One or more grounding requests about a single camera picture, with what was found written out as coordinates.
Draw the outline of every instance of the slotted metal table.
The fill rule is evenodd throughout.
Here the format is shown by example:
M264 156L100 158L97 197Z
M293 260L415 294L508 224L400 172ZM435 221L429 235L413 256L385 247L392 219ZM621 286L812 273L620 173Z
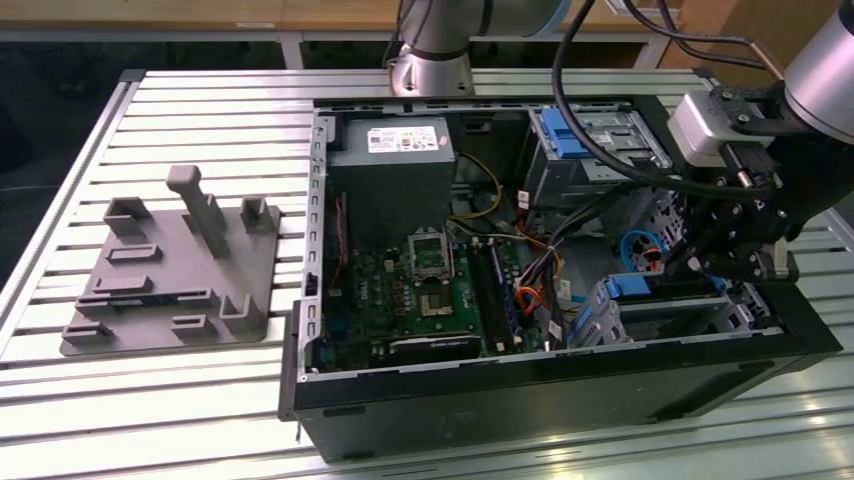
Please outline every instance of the slotted metal table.
M573 94L653 94L672 108L712 80L688 70L579 70ZM545 70L477 70L479 95L549 95ZM844 346L700 418L326 465L276 419L284 316L297 297L313 100L389 96L381 71L136 72L120 82L0 294L0 478L840 477L854 465L854 236L832 211L791 244L797 285ZM221 206L284 212L266 339L241 348L65 358L114 196L180 206L162 183L194 163ZM536 408L536 399L519 408Z

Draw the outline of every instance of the motherboard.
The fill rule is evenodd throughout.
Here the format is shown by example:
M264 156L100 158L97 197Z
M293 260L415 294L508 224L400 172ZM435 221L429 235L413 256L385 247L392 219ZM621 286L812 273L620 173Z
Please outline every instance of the motherboard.
M320 371L349 371L524 353L540 333L517 311L521 274L511 243L411 235L396 247L353 250L324 304L314 342Z

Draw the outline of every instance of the sticker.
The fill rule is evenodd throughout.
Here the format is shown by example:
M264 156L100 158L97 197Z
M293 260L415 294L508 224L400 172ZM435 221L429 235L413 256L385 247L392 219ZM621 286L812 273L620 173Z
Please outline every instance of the sticker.
M516 200L519 201L519 208L521 210L527 210L529 208L528 201L531 199L531 194L524 190L519 190L519 194L516 195Z
M425 152L431 150L439 150L433 127L388 127L368 130L369 153Z
M557 298L563 300L572 300L572 283L568 280L560 279L560 289L557 290Z
M237 22L237 28L272 28L272 22Z
M557 325L553 320L551 320L548 322L548 333L551 334L552 337L555 337L556 339L563 339L563 329L560 328L560 325Z

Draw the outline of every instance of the power supply label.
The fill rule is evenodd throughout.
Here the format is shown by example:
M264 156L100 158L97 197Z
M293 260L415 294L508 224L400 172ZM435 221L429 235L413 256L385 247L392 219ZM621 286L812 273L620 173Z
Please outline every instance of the power supply label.
M436 129L428 127L386 127L368 130L368 153L427 152L439 150Z

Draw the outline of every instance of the open computer tower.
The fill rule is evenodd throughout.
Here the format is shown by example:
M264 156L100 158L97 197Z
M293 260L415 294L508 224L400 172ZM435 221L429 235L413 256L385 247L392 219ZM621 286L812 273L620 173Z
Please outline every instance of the open computer tower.
M623 161L679 171L655 97L573 108ZM560 311L521 308L544 251L509 237L541 238L625 180L553 112L529 98L317 106L278 416L326 461L696 416L840 348L791 283L659 283L679 198L649 188L560 242ZM648 238L619 245L631 231Z

